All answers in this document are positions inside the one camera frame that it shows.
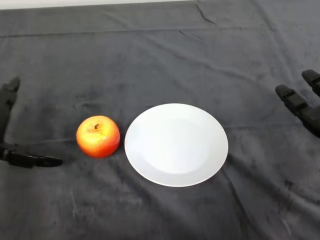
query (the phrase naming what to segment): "apple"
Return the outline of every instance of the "apple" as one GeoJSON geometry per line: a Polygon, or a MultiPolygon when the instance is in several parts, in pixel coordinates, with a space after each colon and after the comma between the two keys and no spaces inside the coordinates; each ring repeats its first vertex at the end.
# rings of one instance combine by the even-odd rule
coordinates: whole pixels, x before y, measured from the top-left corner
{"type": "Polygon", "coordinates": [[[113,154],[120,144],[117,124],[106,116],[92,116],[84,120],[76,131],[80,149],[94,158],[113,154]]]}

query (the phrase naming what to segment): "white plate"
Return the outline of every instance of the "white plate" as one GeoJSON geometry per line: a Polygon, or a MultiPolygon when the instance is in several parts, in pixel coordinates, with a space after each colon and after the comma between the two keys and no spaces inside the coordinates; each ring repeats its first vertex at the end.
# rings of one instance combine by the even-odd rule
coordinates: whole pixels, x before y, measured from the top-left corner
{"type": "Polygon", "coordinates": [[[146,179],[186,187],[212,177],[228,154],[220,123],[195,106],[171,103],[140,114],[124,140],[126,156],[146,179]]]}

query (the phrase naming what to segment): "white wall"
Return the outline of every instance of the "white wall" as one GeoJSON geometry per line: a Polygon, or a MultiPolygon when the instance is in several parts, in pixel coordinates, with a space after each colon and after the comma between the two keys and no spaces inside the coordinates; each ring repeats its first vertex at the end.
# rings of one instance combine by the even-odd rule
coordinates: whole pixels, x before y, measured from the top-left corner
{"type": "Polygon", "coordinates": [[[0,10],[170,1],[172,0],[0,0],[0,10]]]}

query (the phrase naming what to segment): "plate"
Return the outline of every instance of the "plate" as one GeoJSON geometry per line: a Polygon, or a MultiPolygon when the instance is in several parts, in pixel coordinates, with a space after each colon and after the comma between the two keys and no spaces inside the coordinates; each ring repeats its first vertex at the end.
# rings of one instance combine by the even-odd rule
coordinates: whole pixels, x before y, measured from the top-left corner
{"type": "Polygon", "coordinates": [[[186,187],[212,177],[228,154],[220,123],[195,106],[170,103],[141,113],[125,135],[133,168],[164,186],[186,187]]]}

